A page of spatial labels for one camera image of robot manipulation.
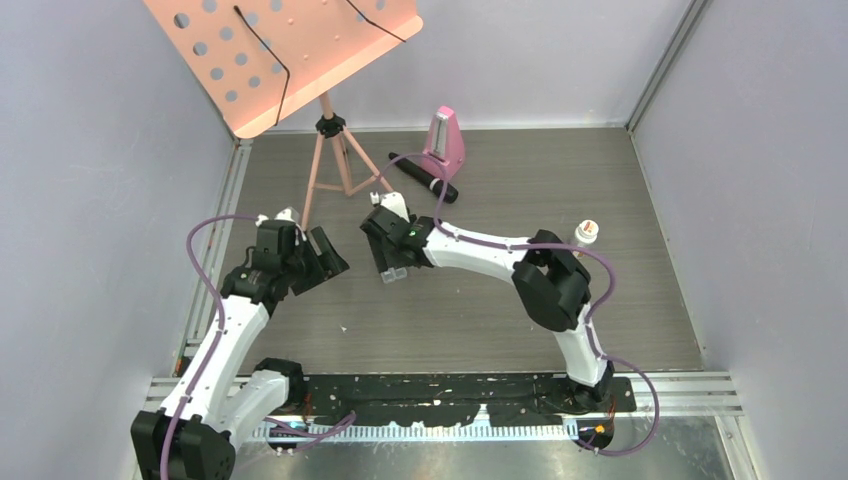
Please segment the white pill bottle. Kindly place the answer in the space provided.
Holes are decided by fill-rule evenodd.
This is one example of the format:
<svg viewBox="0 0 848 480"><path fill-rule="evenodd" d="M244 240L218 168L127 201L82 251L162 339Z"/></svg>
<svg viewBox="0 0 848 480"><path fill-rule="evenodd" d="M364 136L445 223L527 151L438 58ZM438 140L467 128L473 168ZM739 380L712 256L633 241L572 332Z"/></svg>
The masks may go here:
<svg viewBox="0 0 848 480"><path fill-rule="evenodd" d="M599 234L599 225L591 219L581 221L573 230L569 239L569 244L577 247L577 250L572 251L575 258L582 259L585 252L590 250L596 242Z"/></svg>

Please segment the clear plastic pill organizer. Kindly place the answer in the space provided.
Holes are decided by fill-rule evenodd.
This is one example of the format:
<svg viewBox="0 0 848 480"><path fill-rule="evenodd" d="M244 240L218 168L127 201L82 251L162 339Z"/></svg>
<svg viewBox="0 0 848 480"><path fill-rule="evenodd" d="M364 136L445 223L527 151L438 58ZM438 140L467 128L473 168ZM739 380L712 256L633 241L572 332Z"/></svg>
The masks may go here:
<svg viewBox="0 0 848 480"><path fill-rule="evenodd" d="M381 280L384 284L390 284L399 280L403 280L408 276L408 271L405 267L389 267L380 273Z"/></svg>

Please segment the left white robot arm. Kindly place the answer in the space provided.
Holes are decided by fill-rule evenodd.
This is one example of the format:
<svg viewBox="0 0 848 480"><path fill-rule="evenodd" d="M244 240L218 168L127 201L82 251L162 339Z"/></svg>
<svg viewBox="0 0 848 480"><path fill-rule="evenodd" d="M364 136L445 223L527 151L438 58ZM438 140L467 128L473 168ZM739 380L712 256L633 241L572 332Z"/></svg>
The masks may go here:
<svg viewBox="0 0 848 480"><path fill-rule="evenodd" d="M300 295L348 270L322 228L305 231L298 213L253 217L247 260L216 288L201 277L215 316L188 369L155 411L141 411L131 438L144 479L228 479L241 445L278 409L298 412L307 382L294 361L266 358L236 393L246 354L288 294Z"/></svg>

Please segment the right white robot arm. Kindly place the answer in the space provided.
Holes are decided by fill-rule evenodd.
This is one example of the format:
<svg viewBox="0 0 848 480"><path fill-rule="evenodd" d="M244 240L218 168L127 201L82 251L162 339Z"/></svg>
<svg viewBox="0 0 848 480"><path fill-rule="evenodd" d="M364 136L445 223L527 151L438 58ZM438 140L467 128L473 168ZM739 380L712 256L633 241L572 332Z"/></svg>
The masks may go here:
<svg viewBox="0 0 848 480"><path fill-rule="evenodd" d="M553 333L574 403L596 410L611 395L615 372L591 330L591 275L554 233L497 237L432 217L405 217L378 205L362 221L378 272L455 268L510 284L527 316Z"/></svg>

